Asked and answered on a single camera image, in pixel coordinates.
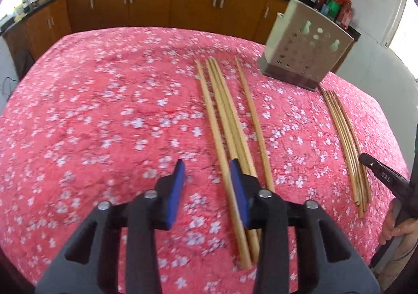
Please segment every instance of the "white flower pattern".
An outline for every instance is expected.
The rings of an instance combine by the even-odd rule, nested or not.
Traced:
[[[156,27],[82,32],[57,42],[20,82],[0,117],[0,247],[7,257],[36,283],[97,203],[131,200],[182,158],[187,181],[177,221],[170,231],[156,232],[163,292],[250,294],[255,267],[237,267],[227,196],[194,67],[195,59],[217,58],[262,170],[237,55],[276,193],[296,203],[318,201],[368,263],[392,195],[369,175],[373,200],[358,219],[323,98],[262,75],[262,52],[262,45],[237,38]],[[322,86],[340,96],[363,151],[408,176],[379,104],[332,73]],[[294,291],[292,233],[289,250]],[[124,274],[119,278],[123,292]]]

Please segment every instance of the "thin bamboo strip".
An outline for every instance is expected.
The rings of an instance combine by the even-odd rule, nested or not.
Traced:
[[[219,131],[218,122],[215,116],[215,110],[212,105],[212,100],[210,99],[209,91],[206,85],[206,80],[203,75],[202,67],[199,61],[196,61],[197,71],[199,73],[200,84],[202,88],[203,97],[205,100],[206,109],[208,111],[208,117],[210,126],[212,129],[212,135],[215,140],[215,147],[218,154],[219,164],[221,167],[222,178],[224,180],[225,189],[228,196],[228,202],[230,206],[230,215],[231,221],[233,223],[235,238],[237,239],[238,250],[240,254],[241,266],[244,269],[251,269],[251,258],[248,250],[247,239],[245,238],[244,227],[241,222],[240,214],[238,211],[237,199],[235,198],[235,193],[233,185],[231,182],[231,175],[229,172],[229,166],[227,161],[227,155],[224,150],[224,146],[221,140],[221,133]]]
[[[348,124],[348,128],[350,129],[351,135],[353,136],[354,139],[354,143],[356,144],[356,149],[357,149],[357,154],[358,156],[360,156],[362,154],[362,149],[360,147],[360,143],[359,140],[357,139],[356,136],[356,132],[354,131],[354,127],[348,117],[347,112],[345,111],[344,106],[342,105],[342,102],[340,100],[340,98],[338,98],[337,94],[333,91],[333,94],[335,96],[335,98],[337,99],[338,105],[341,108],[341,112]],[[363,181],[365,182],[366,185],[366,191],[367,191],[367,202],[371,201],[371,189],[370,189],[370,183],[369,183],[369,177],[367,175],[367,169],[365,165],[361,165],[361,170],[362,170],[362,175],[363,175]]]
[[[328,98],[330,99],[331,105],[334,107],[334,111],[337,115],[337,119],[340,123],[340,127],[341,127],[343,135],[344,135],[344,139],[347,142],[348,151],[349,151],[349,154],[350,154],[350,159],[351,159],[351,161],[354,165],[354,175],[355,175],[356,183],[358,185],[359,199],[360,199],[359,218],[363,218],[363,213],[364,213],[364,211],[366,209],[366,205],[367,205],[367,195],[366,195],[365,185],[362,181],[360,163],[359,163],[359,159],[357,157],[357,153],[356,153],[356,150],[355,150],[354,141],[353,141],[353,138],[351,136],[350,129],[348,128],[348,124],[346,123],[346,121],[344,119],[344,116],[341,112],[341,108],[338,106],[337,99],[334,97],[334,95],[331,92],[325,91],[325,93],[328,95]]]
[[[208,65],[208,69],[212,70],[211,73],[215,77],[214,78],[215,83],[212,83],[212,87],[217,88],[219,90],[220,94],[222,95],[222,106],[225,107],[226,113],[229,114],[228,116],[229,129],[231,130],[231,133],[234,138],[235,147],[236,147],[237,154],[238,154],[238,159],[240,161],[240,164],[242,165],[242,171],[245,174],[251,175],[251,164],[254,165],[254,163],[252,162],[251,154],[248,156],[245,153],[244,146],[247,145],[247,142],[245,141],[245,136],[241,127],[241,122],[239,121],[239,119],[238,121],[236,121],[235,118],[231,116],[231,114],[233,114],[233,110],[236,111],[236,109],[235,109],[234,104],[229,103],[229,98],[228,98],[228,94],[230,96],[229,89],[227,87],[225,88],[226,84],[224,85],[222,83],[222,78],[220,75],[221,71],[219,69],[219,66],[216,67],[216,64],[217,64],[216,61],[214,59],[209,59],[209,63],[210,64]],[[251,252],[252,260],[254,262],[257,262],[258,256],[260,254],[260,243],[258,241],[257,232],[255,230],[247,230],[246,233],[247,233],[247,240],[248,240],[249,250]]]
[[[271,192],[274,192],[273,174],[271,172],[270,161],[268,159],[268,154],[267,154],[267,148],[265,147],[263,131],[261,130],[260,122],[258,121],[256,105],[254,104],[254,101],[252,100],[251,92],[249,90],[247,80],[245,79],[244,72],[242,71],[240,61],[238,60],[237,57],[235,57],[235,61],[237,62],[238,73],[240,74],[240,78],[241,78],[241,85],[242,85],[242,88],[244,89],[245,96],[247,97],[249,112],[251,113],[251,117],[252,117],[252,123],[254,125],[254,128],[256,129],[256,136],[257,136],[257,141],[260,147],[261,160],[263,162],[267,188]]]
[[[334,121],[335,128],[337,129],[338,135],[340,137],[341,146],[343,148],[343,152],[344,152],[346,162],[347,162],[348,174],[350,176],[351,187],[352,187],[352,191],[353,191],[353,201],[356,204],[359,204],[360,203],[359,202],[359,200],[360,200],[359,199],[359,190],[358,190],[358,187],[357,187],[356,179],[354,177],[354,166],[353,166],[352,161],[350,159],[347,143],[343,139],[344,135],[343,135],[342,129],[340,128],[336,113],[334,111],[334,108],[331,106],[331,102],[328,98],[328,95],[325,93],[325,91],[323,90],[323,88],[320,85],[318,85],[318,90],[322,94],[323,99],[324,99],[325,103],[327,104],[328,110],[329,110],[329,112],[331,114],[331,117]]]

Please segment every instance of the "bamboo stick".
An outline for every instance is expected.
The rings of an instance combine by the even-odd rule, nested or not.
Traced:
[[[341,146],[343,148],[343,152],[344,152],[346,162],[347,162],[348,173],[349,173],[349,176],[350,176],[351,187],[352,187],[352,191],[353,191],[353,201],[356,204],[359,204],[360,203],[359,190],[358,190],[357,182],[356,182],[355,175],[354,175],[354,166],[352,164],[350,154],[349,154],[349,151],[348,151],[348,144],[347,144],[346,140],[344,139],[342,129],[340,127],[340,124],[339,124],[338,118],[336,116],[336,113],[334,111],[334,108],[332,107],[331,102],[328,98],[328,95],[325,93],[325,91],[323,90],[323,88],[320,85],[318,85],[318,90],[322,94],[323,99],[324,99],[325,103],[327,104],[328,110],[329,110],[329,112],[331,114],[331,117],[334,121],[335,128],[337,129],[338,135],[340,137]]]
[[[235,61],[237,62],[238,73],[240,74],[240,78],[241,78],[241,85],[242,85],[242,88],[244,89],[244,93],[247,98],[249,112],[251,113],[251,117],[252,117],[252,123],[254,125],[254,128],[256,129],[256,136],[257,136],[257,141],[260,147],[261,160],[263,162],[267,188],[271,192],[274,192],[273,175],[271,172],[270,161],[268,159],[267,148],[264,142],[263,131],[261,130],[260,122],[258,121],[256,105],[254,104],[254,101],[252,100],[251,92],[249,90],[247,80],[245,79],[244,72],[242,71],[240,61],[238,60],[237,57],[235,57]]]
[[[358,186],[358,190],[359,190],[359,217],[362,218],[363,217],[363,212],[366,206],[366,190],[365,190],[365,186],[362,182],[361,179],[361,173],[360,173],[360,164],[359,164],[359,160],[355,151],[355,146],[354,146],[354,142],[353,142],[353,138],[350,134],[350,130],[348,129],[347,123],[344,120],[344,117],[341,113],[341,109],[338,106],[338,103],[336,101],[336,99],[334,98],[333,94],[331,94],[331,92],[325,91],[325,93],[328,95],[328,98],[331,101],[331,105],[334,107],[334,111],[337,115],[337,120],[339,121],[339,125],[340,128],[343,132],[344,135],[344,139],[346,140],[347,143],[347,147],[348,147],[348,152],[350,154],[350,159],[352,161],[352,164],[354,166],[354,176],[355,176],[355,180]]]
[[[256,167],[254,165],[254,161],[252,160],[251,153],[250,153],[249,148],[248,148],[247,140],[245,139],[244,131],[242,129],[241,121],[240,121],[240,118],[238,116],[237,109],[235,108],[233,98],[232,98],[232,96],[229,92],[227,83],[226,83],[225,78],[222,74],[222,71],[221,71],[221,69],[218,65],[218,62],[213,57],[211,57],[210,59],[212,59],[212,61],[214,62],[218,78],[221,81],[222,87],[225,90],[225,94],[227,96],[227,100],[228,100],[228,104],[229,104],[229,110],[232,113],[234,122],[237,123],[236,127],[237,127],[237,131],[238,131],[238,135],[239,135],[239,140],[241,142],[241,147],[244,150],[245,156],[247,157],[247,161],[248,161],[248,164],[249,164],[248,165],[249,172],[247,172],[247,174],[251,175],[251,176],[254,176],[254,177],[257,177]]]
[[[229,166],[227,161],[227,156],[224,150],[224,146],[221,140],[221,133],[219,131],[218,122],[215,116],[215,110],[212,105],[212,100],[210,99],[209,91],[206,85],[206,80],[203,75],[202,67],[200,62],[196,60],[197,71],[199,73],[200,84],[202,88],[203,97],[205,100],[206,109],[208,111],[209,122],[212,130],[212,135],[215,140],[215,147],[218,154],[219,164],[221,168],[222,178],[224,180],[225,189],[228,196],[228,202],[230,206],[230,215],[231,221],[233,223],[235,238],[237,239],[238,250],[240,253],[240,262],[241,266],[244,269],[251,269],[251,258],[248,250],[247,240],[245,238],[244,227],[241,222],[240,214],[238,211],[237,199],[235,198],[235,193],[233,185],[231,182],[231,174],[229,172]]]
[[[337,94],[333,91],[333,94],[335,96],[335,98],[337,99],[338,105],[341,108],[341,112],[347,122],[348,128],[350,129],[351,135],[353,136],[354,139],[354,143],[356,144],[356,149],[357,149],[357,154],[358,156],[360,156],[362,154],[362,149],[360,147],[360,143],[359,140],[357,139],[356,136],[356,132],[354,131],[354,127],[348,117],[347,112],[345,111],[344,106],[342,105],[342,102],[340,100],[340,98],[338,98]],[[361,172],[363,175],[363,181],[365,183],[366,186],[366,195],[367,195],[367,202],[371,201],[371,189],[370,189],[370,183],[369,183],[369,177],[367,175],[367,170],[366,170],[366,166],[365,165],[361,165]]]
[[[217,89],[217,93],[221,94],[222,96],[222,102],[221,105],[218,104],[218,108],[219,106],[221,107],[225,107],[225,112],[227,114],[229,114],[228,116],[228,121],[229,121],[229,129],[231,131],[231,134],[233,136],[233,141],[235,142],[235,148],[238,154],[238,159],[240,161],[240,164],[242,165],[242,171],[244,172],[244,174],[251,174],[251,164],[254,165],[254,162],[252,161],[252,157],[251,154],[247,155],[245,153],[245,148],[244,146],[247,146],[247,142],[245,141],[245,136],[244,133],[242,131],[242,127],[241,127],[241,122],[239,121],[239,119],[236,121],[235,118],[233,117],[233,110],[236,111],[235,106],[231,103],[229,103],[229,98],[228,98],[228,94],[230,96],[229,93],[229,89],[225,86],[226,84],[222,84],[222,78],[221,78],[221,71],[219,66],[217,67],[217,62],[214,59],[209,59],[209,65],[208,65],[208,70],[210,71],[210,78],[212,80],[213,77],[213,81],[212,81],[212,88]],[[248,244],[249,244],[249,250],[251,252],[251,257],[252,260],[254,262],[258,261],[258,256],[260,254],[260,243],[258,241],[258,236],[257,236],[257,232],[255,230],[247,230],[247,240],[248,240]]]
[[[363,181],[363,175],[361,171],[361,165],[358,159],[358,155],[355,149],[354,139],[350,133],[350,129],[348,128],[348,123],[346,122],[344,115],[342,114],[342,110],[340,106],[338,105],[338,100],[336,98],[336,95],[334,95],[332,92],[326,92],[330,99],[332,100],[333,106],[336,110],[337,116],[339,117],[341,127],[344,131],[345,137],[348,141],[349,150],[351,154],[351,159],[354,162],[355,166],[355,177],[357,180],[357,184],[359,186],[360,191],[360,206],[359,206],[359,217],[363,218],[363,213],[366,210],[367,207],[367,191],[366,191],[366,185]]]

